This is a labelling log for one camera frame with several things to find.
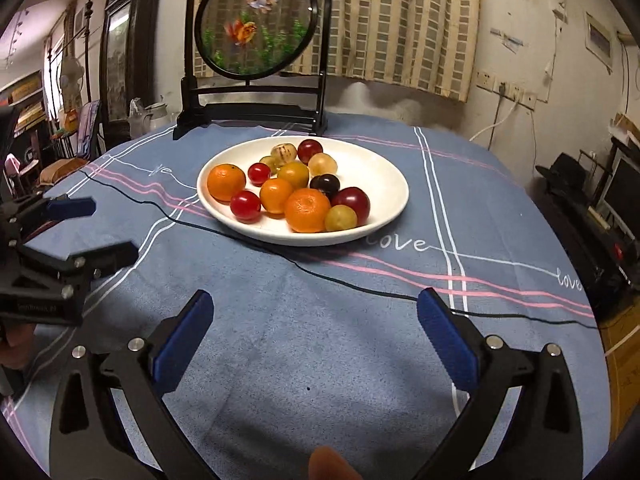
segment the black computer screen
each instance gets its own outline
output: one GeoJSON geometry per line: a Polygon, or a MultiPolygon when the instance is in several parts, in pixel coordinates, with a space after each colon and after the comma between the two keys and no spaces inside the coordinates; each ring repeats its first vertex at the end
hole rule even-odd
{"type": "Polygon", "coordinates": [[[604,200],[634,237],[640,238],[640,173],[624,158],[618,163],[604,200]]]}

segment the finger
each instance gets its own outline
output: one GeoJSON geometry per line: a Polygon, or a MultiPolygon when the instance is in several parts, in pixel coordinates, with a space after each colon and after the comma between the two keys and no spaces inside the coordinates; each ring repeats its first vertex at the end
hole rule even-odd
{"type": "Polygon", "coordinates": [[[0,344],[0,365],[18,370],[26,366],[31,357],[31,343],[24,343],[19,346],[9,346],[7,343],[0,344]]]}
{"type": "Polygon", "coordinates": [[[9,346],[21,346],[30,344],[33,341],[33,331],[36,326],[31,323],[20,323],[13,325],[6,333],[6,341],[9,346]]]}
{"type": "Polygon", "coordinates": [[[362,477],[337,452],[322,446],[309,458],[309,480],[362,480],[362,477]]]}

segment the goldfish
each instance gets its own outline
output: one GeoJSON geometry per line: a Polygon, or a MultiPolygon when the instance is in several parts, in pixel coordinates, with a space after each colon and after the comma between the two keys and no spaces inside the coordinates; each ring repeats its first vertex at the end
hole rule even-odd
{"type": "Polygon", "coordinates": [[[278,3],[278,0],[246,0],[249,7],[253,7],[256,10],[260,10],[261,13],[266,14],[273,9],[273,6],[278,3]]]}
{"type": "Polygon", "coordinates": [[[233,23],[225,24],[225,31],[228,37],[236,42],[236,45],[246,45],[255,35],[257,27],[254,22],[242,23],[235,20],[233,23]]]}

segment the television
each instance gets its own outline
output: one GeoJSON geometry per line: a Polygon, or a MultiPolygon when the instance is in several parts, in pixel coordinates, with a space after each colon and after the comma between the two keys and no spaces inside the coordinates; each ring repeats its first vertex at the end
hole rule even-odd
{"type": "Polygon", "coordinates": [[[640,169],[625,155],[618,159],[602,201],[631,239],[640,238],[640,169]]]}

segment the orange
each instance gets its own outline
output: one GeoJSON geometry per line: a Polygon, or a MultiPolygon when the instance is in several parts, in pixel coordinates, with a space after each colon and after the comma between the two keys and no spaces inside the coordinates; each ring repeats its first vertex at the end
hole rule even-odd
{"type": "Polygon", "coordinates": [[[298,189],[284,206],[284,218],[298,233],[319,233],[324,230],[324,217],[329,209],[331,203],[321,191],[298,189]]]}
{"type": "Polygon", "coordinates": [[[309,169],[299,160],[295,160],[278,170],[278,178],[288,180],[294,189],[300,189],[309,184],[309,169]]]}
{"type": "Polygon", "coordinates": [[[281,215],[287,198],[293,193],[293,186],[283,178],[270,178],[260,188],[260,201],[267,213],[281,215]]]}
{"type": "Polygon", "coordinates": [[[229,202],[233,195],[244,189],[245,185],[244,171],[233,164],[219,164],[207,177],[207,189],[210,195],[222,202],[229,202]]]}

